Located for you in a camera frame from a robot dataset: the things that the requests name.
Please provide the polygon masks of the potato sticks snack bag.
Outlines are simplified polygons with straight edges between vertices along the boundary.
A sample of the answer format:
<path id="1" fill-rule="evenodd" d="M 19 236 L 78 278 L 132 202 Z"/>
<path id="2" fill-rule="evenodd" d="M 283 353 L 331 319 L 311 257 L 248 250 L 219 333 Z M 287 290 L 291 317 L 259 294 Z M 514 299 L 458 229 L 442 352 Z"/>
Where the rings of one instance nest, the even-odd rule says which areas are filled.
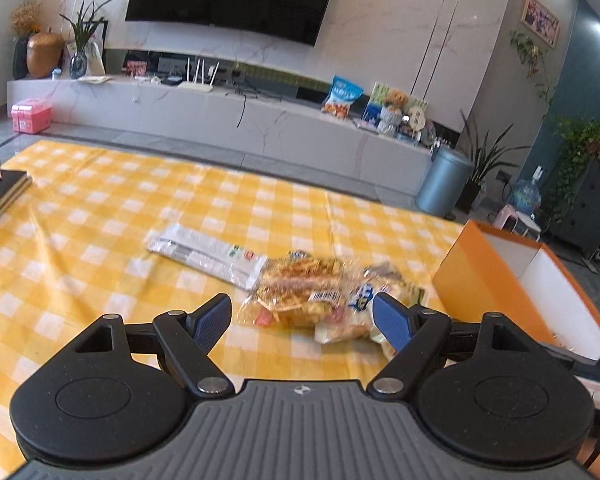
<path id="1" fill-rule="evenodd" d="M 389 261 L 371 266 L 351 266 L 343 274 L 341 282 L 343 304 L 315 325 L 314 340 L 319 344 L 334 344 L 367 338 L 379 344 L 385 357 L 391 361 L 396 350 L 373 321 L 373 303 L 380 292 L 386 292 L 407 307 L 427 299 L 426 290 L 404 278 Z"/>

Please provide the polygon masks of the white flat snack packet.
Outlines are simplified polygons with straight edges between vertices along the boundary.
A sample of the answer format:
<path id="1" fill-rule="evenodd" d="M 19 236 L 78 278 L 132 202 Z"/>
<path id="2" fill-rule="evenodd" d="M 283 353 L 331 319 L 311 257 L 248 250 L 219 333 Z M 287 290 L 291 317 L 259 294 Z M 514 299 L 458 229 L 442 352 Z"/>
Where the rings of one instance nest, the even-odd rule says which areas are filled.
<path id="1" fill-rule="evenodd" d="M 179 224 L 153 237 L 147 249 L 242 290 L 257 285 L 268 257 Z"/>

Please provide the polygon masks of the orange cardboard box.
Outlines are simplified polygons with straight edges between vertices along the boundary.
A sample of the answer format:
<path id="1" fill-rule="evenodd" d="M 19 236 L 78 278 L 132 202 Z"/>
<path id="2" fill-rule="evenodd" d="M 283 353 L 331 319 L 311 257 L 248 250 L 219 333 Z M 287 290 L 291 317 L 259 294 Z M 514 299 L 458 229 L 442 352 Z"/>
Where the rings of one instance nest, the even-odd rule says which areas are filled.
<path id="1" fill-rule="evenodd" d="M 500 312 L 536 341 L 600 358 L 600 312 L 543 243 L 469 221 L 432 284 L 452 318 Z"/>

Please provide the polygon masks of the yellow crispy snack bag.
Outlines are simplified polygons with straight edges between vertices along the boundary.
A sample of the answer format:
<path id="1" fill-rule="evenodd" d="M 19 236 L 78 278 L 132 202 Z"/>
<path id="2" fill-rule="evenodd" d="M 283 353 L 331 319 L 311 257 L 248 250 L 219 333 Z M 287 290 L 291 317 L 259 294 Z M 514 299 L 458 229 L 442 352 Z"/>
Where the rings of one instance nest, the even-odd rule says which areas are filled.
<path id="1" fill-rule="evenodd" d="M 313 328 L 338 323 L 363 277 L 356 260 L 291 252 L 268 260 L 242 302 L 236 321 L 268 328 Z"/>

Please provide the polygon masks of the yellow checkered tablecloth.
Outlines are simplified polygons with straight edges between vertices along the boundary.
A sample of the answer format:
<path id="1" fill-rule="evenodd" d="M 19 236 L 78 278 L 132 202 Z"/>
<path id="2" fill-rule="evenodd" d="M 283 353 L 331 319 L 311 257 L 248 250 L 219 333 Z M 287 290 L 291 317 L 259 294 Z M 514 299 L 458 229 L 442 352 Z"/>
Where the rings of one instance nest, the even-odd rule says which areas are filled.
<path id="1" fill-rule="evenodd" d="M 95 318 L 145 323 L 244 293 L 152 254 L 171 224 L 260 255 L 294 249 L 390 261 L 429 288 L 460 227 L 424 214 L 245 172 L 41 141 L 9 162 L 32 183 L 0 218 L 0 479 L 21 465 L 8 404 Z"/>

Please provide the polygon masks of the white round stool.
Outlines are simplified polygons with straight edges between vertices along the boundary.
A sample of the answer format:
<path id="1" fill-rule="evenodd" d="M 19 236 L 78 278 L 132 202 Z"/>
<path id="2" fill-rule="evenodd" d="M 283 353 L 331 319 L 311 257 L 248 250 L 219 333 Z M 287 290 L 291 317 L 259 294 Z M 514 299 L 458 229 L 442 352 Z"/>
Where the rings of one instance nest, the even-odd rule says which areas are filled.
<path id="1" fill-rule="evenodd" d="M 539 240 L 542 230 L 536 222 L 512 205 L 505 205 L 492 222 L 495 229 L 518 234 L 523 237 Z"/>

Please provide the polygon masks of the grey round trash bin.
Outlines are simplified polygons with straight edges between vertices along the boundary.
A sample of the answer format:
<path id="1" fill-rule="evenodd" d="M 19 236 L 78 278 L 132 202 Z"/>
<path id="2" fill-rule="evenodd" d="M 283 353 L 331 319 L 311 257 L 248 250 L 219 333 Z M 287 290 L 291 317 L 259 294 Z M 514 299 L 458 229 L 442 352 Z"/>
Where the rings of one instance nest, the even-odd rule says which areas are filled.
<path id="1" fill-rule="evenodd" d="M 462 153 L 442 146 L 436 151 L 431 167 L 415 198 L 416 207 L 425 214 L 444 217 L 452 211 L 474 170 L 474 164 Z"/>

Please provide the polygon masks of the dark grey drawer cabinet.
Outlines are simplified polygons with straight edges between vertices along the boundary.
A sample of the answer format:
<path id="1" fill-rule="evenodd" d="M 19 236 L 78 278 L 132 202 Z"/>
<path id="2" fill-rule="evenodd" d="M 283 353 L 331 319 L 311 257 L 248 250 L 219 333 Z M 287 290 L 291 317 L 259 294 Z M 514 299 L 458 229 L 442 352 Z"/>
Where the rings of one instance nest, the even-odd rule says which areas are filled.
<path id="1" fill-rule="evenodd" d="M 562 214 L 561 222 L 552 222 L 550 232 L 587 256 L 600 246 L 599 160 L 590 162 L 576 185 L 571 206 Z"/>

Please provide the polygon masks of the water jug with pump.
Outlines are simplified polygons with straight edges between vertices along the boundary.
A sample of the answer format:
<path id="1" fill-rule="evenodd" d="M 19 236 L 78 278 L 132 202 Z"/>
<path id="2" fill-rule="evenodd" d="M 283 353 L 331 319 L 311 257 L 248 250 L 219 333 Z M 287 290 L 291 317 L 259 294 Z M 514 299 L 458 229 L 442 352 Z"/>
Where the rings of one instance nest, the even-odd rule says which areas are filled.
<path id="1" fill-rule="evenodd" d="M 544 169 L 537 166 L 530 180 L 518 180 L 509 196 L 509 203 L 516 211 L 531 217 L 539 208 L 542 196 L 539 189 L 539 180 L 544 174 Z"/>

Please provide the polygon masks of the teddy bear toy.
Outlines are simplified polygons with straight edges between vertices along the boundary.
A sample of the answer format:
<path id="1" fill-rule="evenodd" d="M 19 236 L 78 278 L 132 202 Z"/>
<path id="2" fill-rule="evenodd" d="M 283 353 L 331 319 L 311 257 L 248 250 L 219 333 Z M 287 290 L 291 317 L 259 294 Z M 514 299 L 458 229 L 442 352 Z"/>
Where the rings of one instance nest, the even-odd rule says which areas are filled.
<path id="1" fill-rule="evenodd" d="M 410 96 L 402 90 L 388 90 L 379 113 L 378 131 L 382 136 L 394 136 L 409 100 Z"/>

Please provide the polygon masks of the hanging ivy plant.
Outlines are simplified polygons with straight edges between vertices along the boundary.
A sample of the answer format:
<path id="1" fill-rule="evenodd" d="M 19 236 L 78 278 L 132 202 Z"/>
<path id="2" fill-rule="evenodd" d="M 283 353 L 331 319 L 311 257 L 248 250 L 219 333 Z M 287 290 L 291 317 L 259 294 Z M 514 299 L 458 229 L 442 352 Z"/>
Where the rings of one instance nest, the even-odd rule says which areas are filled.
<path id="1" fill-rule="evenodd" d="M 556 176 L 550 188 L 550 218 L 562 223 L 574 199 L 574 187 L 592 158 L 600 152 L 600 121 L 582 118 L 562 118 L 556 132 L 562 138 L 562 150 L 555 168 Z"/>

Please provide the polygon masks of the white wifi router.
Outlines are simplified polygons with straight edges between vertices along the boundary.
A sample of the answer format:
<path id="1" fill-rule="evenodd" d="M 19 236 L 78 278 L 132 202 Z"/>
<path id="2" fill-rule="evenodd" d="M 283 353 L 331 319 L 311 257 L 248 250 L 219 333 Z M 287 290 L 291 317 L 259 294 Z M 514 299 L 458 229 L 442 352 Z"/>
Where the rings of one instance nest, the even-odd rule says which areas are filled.
<path id="1" fill-rule="evenodd" d="M 216 74 L 220 68 L 220 63 L 216 62 L 207 67 L 206 61 L 198 58 L 196 67 L 193 67 L 191 58 L 186 60 L 185 78 L 176 88 L 201 93 L 210 93 L 213 90 Z"/>

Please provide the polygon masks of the pink storage box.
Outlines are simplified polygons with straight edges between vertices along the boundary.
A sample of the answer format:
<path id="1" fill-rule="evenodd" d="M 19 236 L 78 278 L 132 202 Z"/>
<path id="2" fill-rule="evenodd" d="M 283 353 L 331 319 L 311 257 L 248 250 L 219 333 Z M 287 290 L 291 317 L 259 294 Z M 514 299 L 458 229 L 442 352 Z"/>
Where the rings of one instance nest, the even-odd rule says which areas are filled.
<path id="1" fill-rule="evenodd" d="M 38 134 L 52 122 L 52 103 L 46 99 L 26 99 L 12 104 L 12 130 Z"/>

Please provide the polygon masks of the brown round vase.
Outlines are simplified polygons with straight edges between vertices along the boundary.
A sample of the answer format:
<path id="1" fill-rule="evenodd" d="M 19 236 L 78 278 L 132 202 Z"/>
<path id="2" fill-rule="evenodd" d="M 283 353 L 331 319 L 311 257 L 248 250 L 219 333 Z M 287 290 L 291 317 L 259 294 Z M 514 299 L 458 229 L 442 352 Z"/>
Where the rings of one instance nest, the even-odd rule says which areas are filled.
<path id="1" fill-rule="evenodd" d="M 60 60 L 65 40 L 56 32 L 38 32 L 27 44 L 27 68 L 33 78 L 50 76 Z"/>

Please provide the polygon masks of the glass vase with plant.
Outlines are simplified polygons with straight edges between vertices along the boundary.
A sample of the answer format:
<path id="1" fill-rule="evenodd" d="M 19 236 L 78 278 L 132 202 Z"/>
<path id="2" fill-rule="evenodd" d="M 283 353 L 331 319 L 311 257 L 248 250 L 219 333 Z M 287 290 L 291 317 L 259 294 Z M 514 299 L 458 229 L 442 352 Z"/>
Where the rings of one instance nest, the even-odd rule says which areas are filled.
<path id="1" fill-rule="evenodd" d="M 73 40 L 76 44 L 76 50 L 70 56 L 69 75 L 73 80 L 77 80 L 86 75 L 88 67 L 87 45 L 96 32 L 96 29 L 106 21 L 102 15 L 104 7 L 114 2 L 114 0 L 105 0 L 97 3 L 96 0 L 86 2 L 82 0 L 79 9 L 76 11 L 75 18 L 69 18 L 66 14 L 60 14 L 60 17 L 71 25 L 73 31 Z"/>

